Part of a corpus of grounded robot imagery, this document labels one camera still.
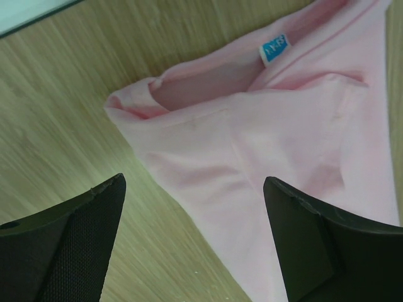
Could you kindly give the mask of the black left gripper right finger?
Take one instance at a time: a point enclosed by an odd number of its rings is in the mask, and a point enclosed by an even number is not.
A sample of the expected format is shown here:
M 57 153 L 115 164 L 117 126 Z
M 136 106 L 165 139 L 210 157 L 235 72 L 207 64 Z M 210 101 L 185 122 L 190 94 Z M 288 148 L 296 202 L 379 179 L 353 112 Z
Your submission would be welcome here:
M 402 228 L 352 214 L 275 177 L 264 199 L 289 301 L 401 301 Z

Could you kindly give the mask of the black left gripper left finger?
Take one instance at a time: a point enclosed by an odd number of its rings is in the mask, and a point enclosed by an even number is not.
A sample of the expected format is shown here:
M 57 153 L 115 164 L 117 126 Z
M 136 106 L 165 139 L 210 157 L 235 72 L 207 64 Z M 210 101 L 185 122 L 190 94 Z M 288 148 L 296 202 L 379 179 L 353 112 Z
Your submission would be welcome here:
M 117 174 L 1 225 L 1 301 L 99 301 L 126 193 Z

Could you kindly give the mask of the pink t-shirt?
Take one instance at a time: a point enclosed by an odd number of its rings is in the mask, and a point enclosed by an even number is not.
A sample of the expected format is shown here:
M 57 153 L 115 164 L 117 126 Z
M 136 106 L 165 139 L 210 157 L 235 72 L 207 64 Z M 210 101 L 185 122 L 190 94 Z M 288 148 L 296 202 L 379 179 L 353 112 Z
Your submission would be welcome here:
M 110 95 L 105 110 L 253 301 L 286 301 L 263 184 L 397 225 L 388 1 L 315 1 Z

